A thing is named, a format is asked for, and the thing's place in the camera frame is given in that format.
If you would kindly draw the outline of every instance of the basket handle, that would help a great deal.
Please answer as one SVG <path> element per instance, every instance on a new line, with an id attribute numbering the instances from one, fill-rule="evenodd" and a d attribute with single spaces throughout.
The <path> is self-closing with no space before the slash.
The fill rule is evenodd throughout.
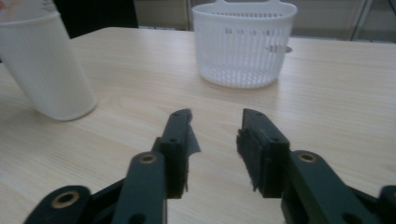
<path id="1" fill-rule="evenodd" d="M 262 0 L 262 2 L 263 3 L 270 3 L 270 2 L 279 3 L 280 0 L 266 0 L 266 1 Z M 230 3 L 225 0 L 216 0 L 215 4 L 216 5 L 227 5 L 227 4 L 234 4 L 234 3 Z"/>

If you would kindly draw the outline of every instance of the white paper cup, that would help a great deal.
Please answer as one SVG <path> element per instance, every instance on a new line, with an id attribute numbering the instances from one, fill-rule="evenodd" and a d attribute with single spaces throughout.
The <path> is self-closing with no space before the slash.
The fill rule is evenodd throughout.
<path id="1" fill-rule="evenodd" d="M 56 12 L 52 0 L 0 0 L 0 22 L 43 18 Z"/>
<path id="2" fill-rule="evenodd" d="M 0 22 L 0 58 L 37 111 L 71 120 L 94 109 L 96 99 L 59 13 Z"/>

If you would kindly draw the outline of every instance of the light wood tabletop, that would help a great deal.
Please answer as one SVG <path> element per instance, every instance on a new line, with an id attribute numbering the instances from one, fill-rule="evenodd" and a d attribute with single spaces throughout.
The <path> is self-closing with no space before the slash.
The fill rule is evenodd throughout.
<path id="1" fill-rule="evenodd" d="M 396 185 L 396 45 L 291 38 L 277 82 L 238 90 L 200 78 L 192 32 L 107 28 L 72 44 L 99 100 L 82 119 L 35 112 L 0 64 L 0 223 L 22 223 L 57 188 L 95 193 L 125 177 L 183 108 L 202 152 L 190 157 L 189 191 L 168 201 L 168 223 L 285 220 L 279 199 L 252 191 L 236 152 L 243 108 L 349 186 L 377 196 Z"/>

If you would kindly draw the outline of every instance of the perforated basket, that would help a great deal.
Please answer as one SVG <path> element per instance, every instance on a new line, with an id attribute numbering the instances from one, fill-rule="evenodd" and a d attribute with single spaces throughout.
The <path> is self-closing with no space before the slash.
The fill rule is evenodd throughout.
<path id="1" fill-rule="evenodd" d="M 297 7 L 278 0 L 192 9 L 200 75 L 234 88 L 258 88 L 279 75 Z"/>

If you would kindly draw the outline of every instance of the table surface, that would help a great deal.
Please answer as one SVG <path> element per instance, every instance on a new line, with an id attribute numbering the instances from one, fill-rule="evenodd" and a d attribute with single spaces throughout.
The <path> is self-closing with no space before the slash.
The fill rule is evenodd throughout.
<path id="1" fill-rule="evenodd" d="M 107 28 L 72 44 L 99 100 L 82 119 L 35 112 L 0 65 L 0 223 L 22 223 L 57 188 L 95 193 L 125 177 L 183 108 L 202 152 L 190 157 L 189 192 L 168 201 L 169 223 L 283 223 L 280 200 L 252 191 L 236 152 L 243 108 L 348 185 L 374 196 L 396 185 L 396 45 L 291 38 L 277 82 L 237 90 L 199 77 L 191 32 Z"/>

